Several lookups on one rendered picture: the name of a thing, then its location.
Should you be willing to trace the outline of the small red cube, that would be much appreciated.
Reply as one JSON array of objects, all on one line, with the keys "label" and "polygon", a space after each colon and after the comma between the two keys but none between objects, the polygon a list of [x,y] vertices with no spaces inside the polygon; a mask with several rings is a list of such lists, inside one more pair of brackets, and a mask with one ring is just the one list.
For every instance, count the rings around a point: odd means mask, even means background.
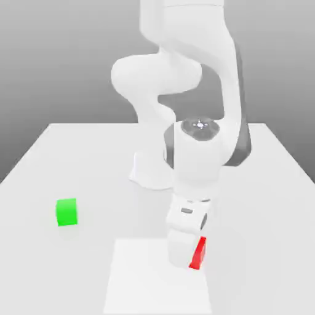
[{"label": "small red cube", "polygon": [[200,269],[202,261],[205,256],[205,248],[206,248],[206,237],[201,237],[194,251],[191,263],[189,264],[189,267],[191,269],[196,269],[196,270]]}]

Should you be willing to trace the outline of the small green cube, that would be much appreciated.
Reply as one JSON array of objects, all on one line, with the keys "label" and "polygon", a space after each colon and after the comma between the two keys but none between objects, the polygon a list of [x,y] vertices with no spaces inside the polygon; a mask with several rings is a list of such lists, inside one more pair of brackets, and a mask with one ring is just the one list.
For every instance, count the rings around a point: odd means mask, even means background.
[{"label": "small green cube", "polygon": [[78,213],[76,199],[57,200],[55,213],[58,226],[77,225]]}]

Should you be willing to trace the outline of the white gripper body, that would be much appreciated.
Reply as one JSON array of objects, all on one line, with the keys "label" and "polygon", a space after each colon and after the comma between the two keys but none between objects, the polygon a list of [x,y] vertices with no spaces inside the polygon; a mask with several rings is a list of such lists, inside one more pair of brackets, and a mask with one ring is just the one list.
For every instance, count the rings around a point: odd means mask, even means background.
[{"label": "white gripper body", "polygon": [[198,235],[177,229],[169,229],[167,234],[167,251],[171,264],[178,268],[188,268],[198,242]]}]

